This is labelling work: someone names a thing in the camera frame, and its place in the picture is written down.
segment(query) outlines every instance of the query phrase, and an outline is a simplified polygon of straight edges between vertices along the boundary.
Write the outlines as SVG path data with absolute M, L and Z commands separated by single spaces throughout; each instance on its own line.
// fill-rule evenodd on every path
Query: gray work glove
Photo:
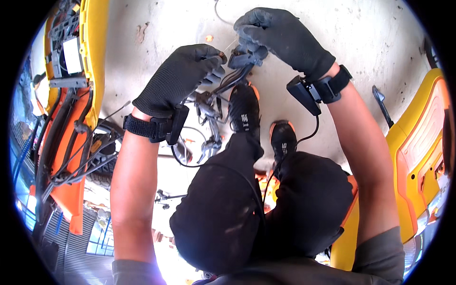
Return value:
M 234 30 L 239 34 L 240 45 L 253 52 L 265 46 L 294 70 L 303 72 L 309 82 L 322 77 L 336 60 L 286 10 L 255 8 L 236 21 Z
M 218 49 L 197 44 L 176 49 L 155 72 L 143 92 L 133 100 L 139 111 L 167 118 L 200 85 L 220 82 L 227 58 Z

